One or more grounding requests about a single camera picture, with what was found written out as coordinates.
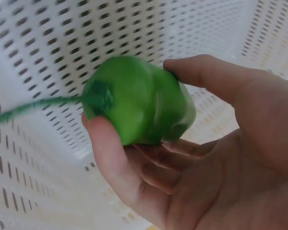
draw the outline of white plastic basket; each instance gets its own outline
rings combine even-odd
[[[288,80],[288,0],[0,0],[0,112],[81,93],[100,63],[211,54]],[[229,105],[188,88],[198,117],[184,138],[237,128]],[[139,229],[96,167],[80,104],[0,126],[0,230]]]

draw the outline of pepper stem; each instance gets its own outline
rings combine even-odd
[[[6,122],[11,118],[21,115],[30,109],[36,109],[45,105],[61,103],[85,102],[93,109],[99,111],[107,111],[113,105],[112,96],[110,94],[110,91],[108,90],[108,84],[96,81],[95,86],[97,85],[103,86],[103,90],[99,89],[99,91],[90,91],[88,94],[82,96],[41,99],[35,102],[21,105],[1,114],[0,123]]]

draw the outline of hand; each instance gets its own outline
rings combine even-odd
[[[164,68],[231,104],[240,129],[203,145],[124,149],[108,120],[83,118],[111,187],[162,229],[288,230],[288,82],[207,55]]]

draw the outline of green stem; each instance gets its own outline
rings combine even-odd
[[[21,115],[27,110],[36,109],[45,105],[52,104],[61,104],[61,103],[73,103],[78,101],[86,101],[89,102],[90,106],[93,107],[102,107],[104,104],[104,99],[102,95],[94,95],[92,96],[75,96],[75,97],[56,97],[50,99],[41,99],[32,103],[24,104],[19,107],[16,107],[12,110],[9,110],[0,115],[0,123],[8,121],[9,119]]]

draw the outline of palm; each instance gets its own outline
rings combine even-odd
[[[230,103],[240,129],[204,145],[124,149],[108,120],[84,119],[109,184],[167,230],[288,229],[288,82],[209,56],[165,68]]]
[[[237,130],[222,138],[204,163],[197,160],[181,172],[171,192],[167,226],[174,227],[169,229],[248,230],[255,217],[262,219],[253,229],[269,223],[257,201],[284,180],[277,170],[254,162],[240,137]]]

